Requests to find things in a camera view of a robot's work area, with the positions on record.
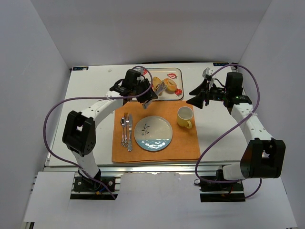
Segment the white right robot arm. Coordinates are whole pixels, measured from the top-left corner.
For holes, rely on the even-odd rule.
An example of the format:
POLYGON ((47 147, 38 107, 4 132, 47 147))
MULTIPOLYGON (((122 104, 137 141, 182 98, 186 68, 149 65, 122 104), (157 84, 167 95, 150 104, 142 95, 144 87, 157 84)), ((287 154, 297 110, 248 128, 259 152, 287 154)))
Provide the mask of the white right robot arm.
POLYGON ((251 99, 243 95, 243 75, 228 73, 223 87, 214 84, 213 71, 209 68, 204 70, 203 78, 203 82, 189 93, 192 98, 187 103, 202 109, 211 100, 223 102, 229 114, 239 123, 247 142, 240 162, 223 166, 221 181, 280 177, 285 143, 274 139, 254 114, 251 99))

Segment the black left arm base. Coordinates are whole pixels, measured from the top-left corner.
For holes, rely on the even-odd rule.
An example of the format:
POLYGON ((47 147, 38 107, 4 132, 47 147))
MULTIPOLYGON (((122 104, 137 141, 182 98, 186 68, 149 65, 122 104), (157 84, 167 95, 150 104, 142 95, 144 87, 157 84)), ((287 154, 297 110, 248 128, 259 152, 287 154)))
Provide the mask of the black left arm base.
MULTIPOLYGON (((117 197, 121 179, 119 177, 102 176, 101 182, 117 197)), ((83 180, 80 175, 75 175, 72 183, 71 200, 114 200, 111 193, 101 184, 90 187, 90 183, 83 180)))

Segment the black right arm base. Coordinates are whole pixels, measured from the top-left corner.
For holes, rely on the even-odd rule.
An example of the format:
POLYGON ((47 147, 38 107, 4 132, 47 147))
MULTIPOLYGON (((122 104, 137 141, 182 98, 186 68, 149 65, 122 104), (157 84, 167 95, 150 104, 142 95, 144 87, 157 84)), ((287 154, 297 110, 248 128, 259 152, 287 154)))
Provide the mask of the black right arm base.
POLYGON ((197 178, 194 185, 200 188, 202 203, 245 202, 242 183, 213 184, 197 178))

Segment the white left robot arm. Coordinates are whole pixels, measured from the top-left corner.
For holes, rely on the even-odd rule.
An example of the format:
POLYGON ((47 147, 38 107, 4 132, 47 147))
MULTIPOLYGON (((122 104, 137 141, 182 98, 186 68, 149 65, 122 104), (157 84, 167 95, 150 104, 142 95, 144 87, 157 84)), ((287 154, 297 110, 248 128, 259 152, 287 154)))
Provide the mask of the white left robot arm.
POLYGON ((139 68, 129 69, 125 78, 118 80, 100 99, 88 108, 69 112, 62 136, 63 143, 74 155, 80 176, 84 180, 100 179, 93 149, 96 145, 96 127, 113 111, 123 107, 135 96, 144 108, 158 98, 164 83, 156 86, 144 77, 139 68))

